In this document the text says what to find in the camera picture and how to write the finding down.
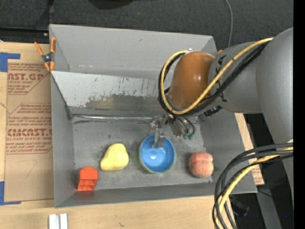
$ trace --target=orange block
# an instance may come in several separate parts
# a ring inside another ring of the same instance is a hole
[[[77,186],[78,191],[93,191],[99,178],[99,172],[93,167],[83,167],[80,170],[80,180]]]

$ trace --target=gray metal tray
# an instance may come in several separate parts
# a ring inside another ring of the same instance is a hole
[[[151,134],[150,120],[164,114],[155,88],[162,65],[172,53],[183,49],[216,54],[211,36],[51,25],[53,36],[57,39],[51,77],[55,207],[214,193],[220,172],[244,150],[233,113],[222,110],[200,119],[191,141],[174,137],[166,127],[165,134],[177,154],[171,170],[148,174],[138,162],[140,144]],[[132,84],[124,84],[126,78]],[[131,96],[136,100],[126,100]],[[143,103],[140,111],[138,103]],[[102,118],[85,118],[89,115]],[[101,171],[99,162],[105,150],[118,142],[127,148],[128,166]],[[200,179],[189,172],[187,161],[191,153],[203,150],[213,155],[216,169],[211,177]],[[79,170],[85,166],[97,168],[99,180],[94,191],[79,192]],[[234,192],[255,191],[249,174]]]

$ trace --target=blue bowl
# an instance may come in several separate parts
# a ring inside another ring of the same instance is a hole
[[[168,138],[165,138],[163,147],[159,148],[151,146],[153,141],[154,135],[150,135],[141,143],[139,162],[145,171],[158,174],[173,167],[176,161],[176,152]]]

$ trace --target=red fruit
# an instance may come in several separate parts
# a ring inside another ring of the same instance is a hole
[[[195,177],[209,177],[214,170],[212,155],[207,152],[193,153],[189,158],[189,169]]]

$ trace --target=orange clip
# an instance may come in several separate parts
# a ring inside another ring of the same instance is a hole
[[[38,45],[37,42],[34,42],[34,45],[36,46],[36,49],[39,53],[39,55],[42,57],[44,61],[44,66],[47,68],[48,71],[53,71],[55,64],[52,61],[52,54],[56,51],[56,38],[52,37],[51,39],[51,45],[50,45],[50,53],[49,54],[43,54],[41,47]]]
[[[80,180],[77,186],[78,191],[93,191],[98,180],[99,172],[93,167],[83,167],[80,170]]]

